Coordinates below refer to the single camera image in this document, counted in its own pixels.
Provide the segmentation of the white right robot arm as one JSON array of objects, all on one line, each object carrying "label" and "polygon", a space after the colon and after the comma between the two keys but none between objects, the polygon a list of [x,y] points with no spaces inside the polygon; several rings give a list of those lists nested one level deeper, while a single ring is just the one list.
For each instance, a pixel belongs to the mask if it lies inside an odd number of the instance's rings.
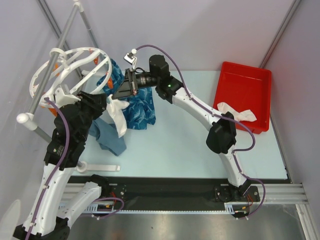
[{"label": "white right robot arm", "polygon": [[136,66],[137,58],[127,53],[124,60],[132,65],[124,72],[124,82],[113,95],[113,99],[133,97],[139,90],[154,87],[159,97],[173,104],[198,120],[207,130],[207,147],[218,154],[227,173],[230,194],[242,201],[249,194],[251,181],[244,176],[236,157],[236,122],[230,113],[221,113],[209,107],[190,93],[181,80],[171,75],[165,57],[159,54],[149,58],[149,70]]}]

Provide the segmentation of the white round clip hanger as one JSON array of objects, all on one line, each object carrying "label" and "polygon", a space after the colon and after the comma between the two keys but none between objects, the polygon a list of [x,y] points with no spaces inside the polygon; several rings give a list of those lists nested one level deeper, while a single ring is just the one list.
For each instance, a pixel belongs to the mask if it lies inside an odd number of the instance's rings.
[{"label": "white round clip hanger", "polygon": [[[93,65],[92,69],[87,70],[74,86],[67,86],[70,93],[76,97],[91,77],[101,73],[101,69],[105,68],[105,71],[102,72],[104,80],[89,93],[96,95],[102,92],[112,74],[111,58],[105,51],[96,47],[78,47],[67,51],[57,47],[52,48],[49,52],[50,59],[36,70],[30,80],[29,94],[32,97],[32,102],[28,112],[33,114],[38,107],[48,108],[49,103],[45,98],[56,102],[55,90],[57,87],[67,85],[65,80],[77,69],[93,63],[97,55],[99,55],[98,65]],[[55,63],[58,63],[58,69],[54,71]],[[38,88],[33,91],[32,86],[35,85],[38,85]]]}]

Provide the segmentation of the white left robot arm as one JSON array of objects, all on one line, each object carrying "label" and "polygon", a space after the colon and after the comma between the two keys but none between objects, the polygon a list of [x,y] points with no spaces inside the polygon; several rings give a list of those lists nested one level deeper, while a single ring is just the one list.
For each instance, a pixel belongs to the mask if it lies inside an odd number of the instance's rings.
[{"label": "white left robot arm", "polygon": [[109,197],[108,180],[92,175],[68,204],[59,213],[59,205],[65,187],[85,150],[90,127],[107,108],[105,93],[89,94],[80,91],[77,101],[58,107],[48,97],[45,101],[55,108],[55,129],[44,156],[41,186],[32,210],[26,221],[15,227],[13,237],[19,240],[65,240],[72,221],[95,200]]}]

